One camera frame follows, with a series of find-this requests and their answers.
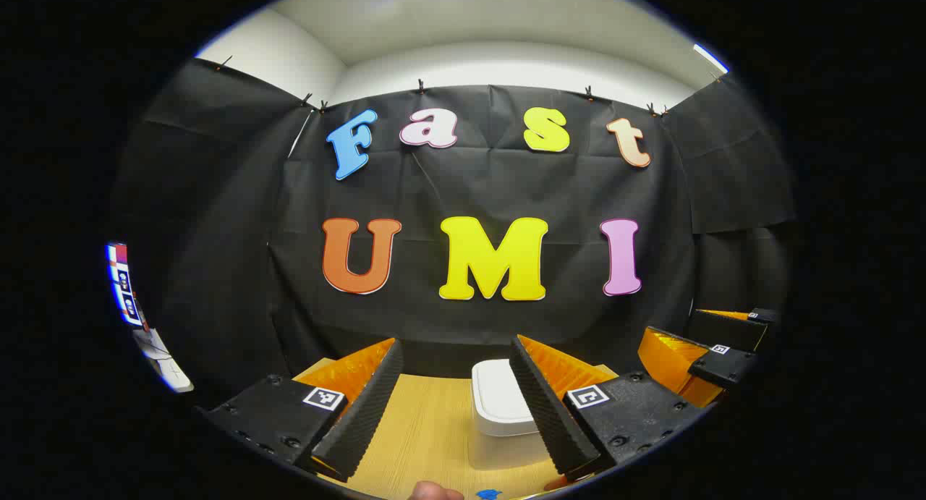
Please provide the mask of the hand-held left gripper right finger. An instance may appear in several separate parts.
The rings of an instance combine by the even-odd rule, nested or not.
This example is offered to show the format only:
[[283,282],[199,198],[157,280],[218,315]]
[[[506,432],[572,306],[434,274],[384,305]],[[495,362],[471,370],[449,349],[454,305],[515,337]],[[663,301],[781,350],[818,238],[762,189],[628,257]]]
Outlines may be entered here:
[[509,365],[553,466],[570,480],[634,464],[714,408],[642,369],[609,377],[520,334],[511,340]]

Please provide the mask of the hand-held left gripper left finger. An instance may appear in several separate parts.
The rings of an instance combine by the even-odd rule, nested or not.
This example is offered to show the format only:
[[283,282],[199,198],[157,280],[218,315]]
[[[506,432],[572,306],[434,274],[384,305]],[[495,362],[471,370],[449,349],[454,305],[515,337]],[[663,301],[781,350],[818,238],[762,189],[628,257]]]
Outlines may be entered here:
[[347,481],[383,419],[404,367],[399,339],[381,339],[324,367],[288,352],[288,373],[267,373],[198,413],[269,461]]

